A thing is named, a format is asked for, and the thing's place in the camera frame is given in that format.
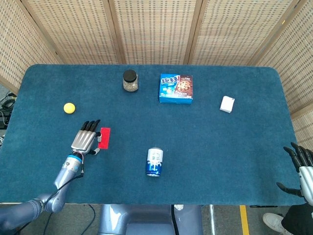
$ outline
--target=blue box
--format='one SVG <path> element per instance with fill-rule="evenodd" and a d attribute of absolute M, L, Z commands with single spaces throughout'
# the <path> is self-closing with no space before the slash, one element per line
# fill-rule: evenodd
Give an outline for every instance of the blue box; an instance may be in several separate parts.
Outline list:
<path fill-rule="evenodd" d="M 193 100 L 191 75 L 162 73 L 160 79 L 160 103 L 191 104 Z"/>

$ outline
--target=white sneaker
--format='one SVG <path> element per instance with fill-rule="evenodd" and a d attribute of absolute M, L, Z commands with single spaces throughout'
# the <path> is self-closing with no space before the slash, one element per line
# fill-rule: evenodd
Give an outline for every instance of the white sneaker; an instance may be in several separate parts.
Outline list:
<path fill-rule="evenodd" d="M 277 214 L 265 213 L 263 215 L 263 222 L 268 227 L 270 227 L 274 231 L 279 232 L 283 235 L 292 235 L 282 226 L 282 223 L 281 223 L 282 220 L 283 220 L 283 217 Z"/>

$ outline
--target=jar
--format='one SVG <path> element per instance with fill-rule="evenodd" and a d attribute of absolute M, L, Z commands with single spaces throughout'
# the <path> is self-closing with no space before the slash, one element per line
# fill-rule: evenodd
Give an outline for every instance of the jar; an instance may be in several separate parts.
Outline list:
<path fill-rule="evenodd" d="M 128 92 L 138 90 L 138 75 L 134 70 L 126 70 L 123 74 L 123 87 Z"/>

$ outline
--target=can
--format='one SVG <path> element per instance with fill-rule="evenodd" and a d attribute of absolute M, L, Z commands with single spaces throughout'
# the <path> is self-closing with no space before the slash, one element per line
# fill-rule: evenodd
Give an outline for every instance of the can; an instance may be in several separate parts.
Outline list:
<path fill-rule="evenodd" d="M 160 148 L 150 148 L 148 150 L 146 174 L 148 176 L 160 176 L 162 171 L 163 150 Z"/>

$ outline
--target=robot finger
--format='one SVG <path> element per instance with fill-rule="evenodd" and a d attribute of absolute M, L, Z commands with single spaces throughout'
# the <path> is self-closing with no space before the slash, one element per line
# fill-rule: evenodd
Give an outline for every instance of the robot finger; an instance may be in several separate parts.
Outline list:
<path fill-rule="evenodd" d="M 292 194 L 292 195 L 296 195 L 298 197 L 303 197 L 301 190 L 299 189 L 295 189 L 295 188 L 287 188 L 286 186 L 284 186 L 282 183 L 280 182 L 276 182 L 277 186 L 284 192 L 288 193 L 288 194 Z"/>
<path fill-rule="evenodd" d="M 291 160 L 292 160 L 292 163 L 296 169 L 296 171 L 299 173 L 299 167 L 301 167 L 301 162 L 300 160 L 298 159 L 296 153 L 290 149 L 290 148 L 287 148 L 287 147 L 284 147 L 284 150 L 289 154 L 289 156 L 291 157 Z"/>
<path fill-rule="evenodd" d="M 306 151 L 308 153 L 307 156 L 308 162 L 310 163 L 311 166 L 313 166 L 313 152 L 309 149 L 306 149 Z"/>
<path fill-rule="evenodd" d="M 83 131 L 86 128 L 88 123 L 89 123 L 89 121 L 85 121 L 82 128 L 80 128 L 80 130 Z"/>
<path fill-rule="evenodd" d="M 94 123 L 94 121 L 89 122 L 85 128 L 85 131 L 88 131 L 91 128 L 91 126 L 93 125 L 93 123 Z"/>
<path fill-rule="evenodd" d="M 302 146 L 299 146 L 299 148 L 300 148 L 301 151 L 303 152 L 303 155 L 304 155 L 304 157 L 305 157 L 305 160 L 306 160 L 307 163 L 308 163 L 308 166 L 313 166 L 313 165 L 312 165 L 313 162 L 312 162 L 312 159 L 311 159 L 311 157 L 310 157 L 309 152 L 308 152 L 304 147 L 302 147 Z"/>
<path fill-rule="evenodd" d="M 95 121 L 93 123 L 93 125 L 90 128 L 90 131 L 95 131 L 95 129 L 97 128 L 98 123 L 100 122 L 100 119 L 98 119 L 97 121 Z"/>
<path fill-rule="evenodd" d="M 100 148 L 96 148 L 95 150 L 90 150 L 88 154 L 90 155 L 97 155 L 100 151 Z"/>
<path fill-rule="evenodd" d="M 292 143 L 292 142 L 291 142 L 291 145 L 292 145 L 292 147 L 294 147 L 295 152 L 297 153 L 297 156 L 298 156 L 298 158 L 299 158 L 299 160 L 301 162 L 301 166 L 308 166 L 308 162 L 307 162 L 307 160 L 306 160 L 306 158 L 304 156 L 304 153 L 302 152 L 301 148 L 297 144 Z"/>

